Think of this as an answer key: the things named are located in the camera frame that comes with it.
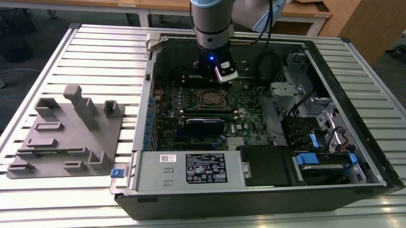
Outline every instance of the slotted metal surface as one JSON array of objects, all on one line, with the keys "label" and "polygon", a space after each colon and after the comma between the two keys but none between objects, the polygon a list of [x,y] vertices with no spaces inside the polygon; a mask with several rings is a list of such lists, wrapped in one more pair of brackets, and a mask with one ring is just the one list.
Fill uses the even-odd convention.
[{"label": "slotted metal surface", "polygon": [[[37,89],[28,93],[1,136],[5,146],[0,154],[0,227],[403,227],[406,190],[379,199],[361,200],[332,212],[138,222],[113,201],[108,190],[109,176],[28,180],[5,177],[8,164],[36,118],[33,104],[40,97],[54,97],[58,102],[66,102],[61,94],[68,83],[81,85],[84,96],[94,103],[116,100],[125,104],[114,162],[129,162],[146,61],[144,40],[146,33],[153,31],[191,34],[189,30],[180,29],[98,25],[82,25],[66,32],[34,84]],[[256,34],[236,33],[236,37],[256,37]],[[406,179],[404,109],[349,44],[337,38],[311,40],[400,178]],[[124,187],[125,180],[118,179],[116,185]]]}]

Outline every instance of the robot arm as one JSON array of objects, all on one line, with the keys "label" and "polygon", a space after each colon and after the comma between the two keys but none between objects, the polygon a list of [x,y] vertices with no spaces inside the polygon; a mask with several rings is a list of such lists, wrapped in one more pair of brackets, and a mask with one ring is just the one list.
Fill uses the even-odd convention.
[{"label": "robot arm", "polygon": [[[219,83],[237,77],[229,54],[229,26],[232,20],[261,31],[267,22],[268,0],[189,0],[193,30],[200,51],[199,68],[213,71]],[[273,21],[285,0],[272,0]]]}]

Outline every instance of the motherboard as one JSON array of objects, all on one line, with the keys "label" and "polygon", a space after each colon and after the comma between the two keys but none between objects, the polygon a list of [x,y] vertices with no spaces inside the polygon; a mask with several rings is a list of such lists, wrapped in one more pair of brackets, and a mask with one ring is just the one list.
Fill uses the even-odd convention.
[{"label": "motherboard", "polygon": [[241,79],[221,87],[201,87],[157,80],[157,150],[219,151],[268,145],[259,104],[264,88]]}]

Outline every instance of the power supply label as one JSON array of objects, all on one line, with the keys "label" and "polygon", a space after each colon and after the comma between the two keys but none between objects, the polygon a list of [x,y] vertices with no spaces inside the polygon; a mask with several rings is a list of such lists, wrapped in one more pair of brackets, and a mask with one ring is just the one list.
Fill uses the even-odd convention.
[{"label": "power supply label", "polygon": [[188,184],[225,183],[227,170],[224,154],[187,154],[185,181]]}]

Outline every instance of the wooden table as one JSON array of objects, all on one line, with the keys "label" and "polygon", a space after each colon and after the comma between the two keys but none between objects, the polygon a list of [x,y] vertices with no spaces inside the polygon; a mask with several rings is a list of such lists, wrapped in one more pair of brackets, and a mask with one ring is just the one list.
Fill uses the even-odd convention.
[{"label": "wooden table", "polygon": [[[189,15],[189,0],[0,0],[0,7],[136,13],[141,27],[150,26],[152,14]],[[316,36],[329,17],[331,13],[319,11],[313,4],[293,2],[284,6],[277,21],[309,23],[307,35]]]}]

